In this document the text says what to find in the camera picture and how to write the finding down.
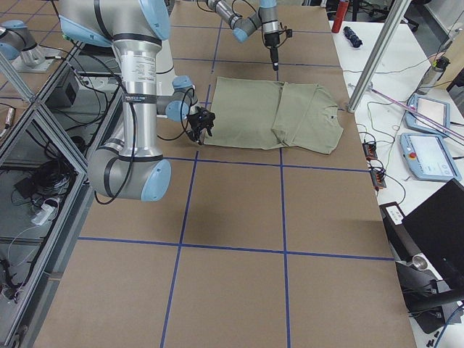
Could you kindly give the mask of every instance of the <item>label sticker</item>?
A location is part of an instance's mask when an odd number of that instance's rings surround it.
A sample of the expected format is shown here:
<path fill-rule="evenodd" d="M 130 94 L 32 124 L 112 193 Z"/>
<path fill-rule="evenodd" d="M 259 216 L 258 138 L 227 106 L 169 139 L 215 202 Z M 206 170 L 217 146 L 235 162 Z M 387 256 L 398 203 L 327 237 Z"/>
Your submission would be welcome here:
<path fill-rule="evenodd" d="M 121 73 L 124 82 L 156 83 L 156 62 L 154 58 L 127 54 L 121 56 Z"/>
<path fill-rule="evenodd" d="M 395 225 L 401 225 L 403 222 L 403 214 L 399 211 L 396 205 L 385 208 L 386 212 L 389 213 L 390 218 L 393 220 Z"/>
<path fill-rule="evenodd" d="M 156 104 L 157 96 L 149 94 L 124 94 L 124 102 L 134 104 Z"/>

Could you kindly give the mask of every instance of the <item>tablet screen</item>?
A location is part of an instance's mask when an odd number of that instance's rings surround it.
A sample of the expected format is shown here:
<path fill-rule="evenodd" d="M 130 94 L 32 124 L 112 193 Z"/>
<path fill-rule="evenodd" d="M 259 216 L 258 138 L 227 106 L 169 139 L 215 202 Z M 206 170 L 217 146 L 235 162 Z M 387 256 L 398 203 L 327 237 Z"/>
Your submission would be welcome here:
<path fill-rule="evenodd" d="M 438 138 L 434 136 L 410 136 L 410 140 L 424 174 L 450 178 L 454 176 Z"/>
<path fill-rule="evenodd" d="M 445 105 L 442 103 L 429 99 L 418 98 L 418 112 L 440 125 L 445 125 L 444 120 L 446 109 Z M 417 120 L 417 123 L 426 128 L 435 128 L 425 120 Z"/>

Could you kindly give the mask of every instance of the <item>robotic arm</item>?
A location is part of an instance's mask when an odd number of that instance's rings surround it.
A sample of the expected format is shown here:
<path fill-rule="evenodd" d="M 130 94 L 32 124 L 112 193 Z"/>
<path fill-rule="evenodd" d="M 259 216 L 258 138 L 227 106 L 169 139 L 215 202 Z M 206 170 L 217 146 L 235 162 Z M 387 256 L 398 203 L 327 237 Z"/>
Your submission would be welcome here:
<path fill-rule="evenodd" d="M 20 20 L 7 20 L 0 24 L 0 51 L 8 60 L 21 56 L 28 67 L 45 62 L 41 47 Z"/>
<path fill-rule="evenodd" d="M 280 35 L 276 0 L 261 0 L 260 9 L 244 19 L 223 0 L 204 0 L 245 41 L 262 26 L 273 69 L 278 69 Z M 61 0 L 60 22 L 68 37 L 94 46 L 112 47 L 121 69 L 123 119 L 98 148 L 88 165 L 97 192 L 108 197 L 157 201 L 170 182 L 171 166 L 157 145 L 157 114 L 187 119 L 188 137 L 201 143 L 211 134 L 215 115 L 197 106 L 188 76 L 175 76 L 170 53 L 170 21 L 164 0 Z"/>
<path fill-rule="evenodd" d="M 260 0 L 260 8 L 250 17 L 244 19 L 235 12 L 225 0 L 204 0 L 207 6 L 229 24 L 238 42 L 244 42 L 259 27 L 262 27 L 262 39 L 270 51 L 273 69 L 278 70 L 278 47 L 281 46 L 281 35 L 291 38 L 291 29 L 282 28 L 277 17 L 276 0 Z"/>

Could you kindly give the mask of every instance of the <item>metal cylinder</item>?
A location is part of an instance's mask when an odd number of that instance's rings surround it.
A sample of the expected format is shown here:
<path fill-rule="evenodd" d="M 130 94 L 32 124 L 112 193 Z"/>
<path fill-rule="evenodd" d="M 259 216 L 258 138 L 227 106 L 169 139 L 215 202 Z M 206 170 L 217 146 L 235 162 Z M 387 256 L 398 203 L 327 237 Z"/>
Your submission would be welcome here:
<path fill-rule="evenodd" d="M 157 146 L 155 57 L 161 46 L 148 41 L 118 40 L 113 43 L 113 49 L 121 64 L 123 85 L 127 92 L 123 103 L 125 143 L 120 156 L 131 156 L 135 132 L 136 156 L 158 157 L 162 152 Z M 132 101 L 136 113 L 135 130 L 134 115 L 128 101 Z"/>
<path fill-rule="evenodd" d="M 353 91 L 351 99 L 348 103 L 348 111 L 354 112 L 361 102 L 361 98 L 368 87 L 369 82 L 372 80 L 374 73 L 393 35 L 397 29 L 398 24 L 401 22 L 405 15 L 406 9 L 409 7 L 411 0 L 396 0 L 391 8 L 389 16 L 386 18 L 384 27 L 378 36 L 377 42 L 370 53 L 368 62 L 364 66 L 364 70 L 357 82 L 356 88 Z"/>

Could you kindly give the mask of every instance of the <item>red bottle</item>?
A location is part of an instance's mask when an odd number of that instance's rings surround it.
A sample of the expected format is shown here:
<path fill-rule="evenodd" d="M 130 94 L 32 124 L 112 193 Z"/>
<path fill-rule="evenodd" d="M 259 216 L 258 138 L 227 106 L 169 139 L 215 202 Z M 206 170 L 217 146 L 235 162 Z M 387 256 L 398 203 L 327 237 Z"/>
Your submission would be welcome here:
<path fill-rule="evenodd" d="M 335 20 L 332 25 L 332 33 L 338 33 L 341 28 L 341 22 L 345 19 L 349 6 L 349 0 L 340 0 L 339 8 L 336 10 Z"/>

